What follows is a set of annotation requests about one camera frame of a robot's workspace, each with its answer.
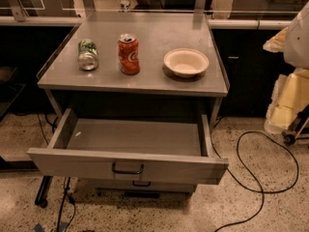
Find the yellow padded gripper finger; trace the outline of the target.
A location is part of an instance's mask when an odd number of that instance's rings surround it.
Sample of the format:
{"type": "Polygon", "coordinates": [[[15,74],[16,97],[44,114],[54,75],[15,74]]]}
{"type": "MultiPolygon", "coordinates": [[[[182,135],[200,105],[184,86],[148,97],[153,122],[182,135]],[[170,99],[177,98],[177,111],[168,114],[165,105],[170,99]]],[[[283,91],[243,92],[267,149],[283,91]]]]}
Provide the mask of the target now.
{"type": "Polygon", "coordinates": [[[309,29],[286,27],[266,41],[263,50],[282,52],[284,61],[295,68],[286,78],[269,118],[272,126],[286,130],[309,101],[309,29]]]}

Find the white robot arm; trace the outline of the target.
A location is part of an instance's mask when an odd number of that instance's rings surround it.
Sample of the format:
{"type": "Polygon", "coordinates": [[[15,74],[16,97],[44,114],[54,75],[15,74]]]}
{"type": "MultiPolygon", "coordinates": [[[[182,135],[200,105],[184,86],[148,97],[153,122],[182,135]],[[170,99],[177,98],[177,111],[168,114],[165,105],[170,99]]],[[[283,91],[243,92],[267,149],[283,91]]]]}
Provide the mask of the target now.
{"type": "Polygon", "coordinates": [[[264,129],[279,134],[289,128],[309,103],[309,2],[290,25],[266,41],[263,50],[282,52],[284,61],[295,67],[275,82],[264,129]]]}

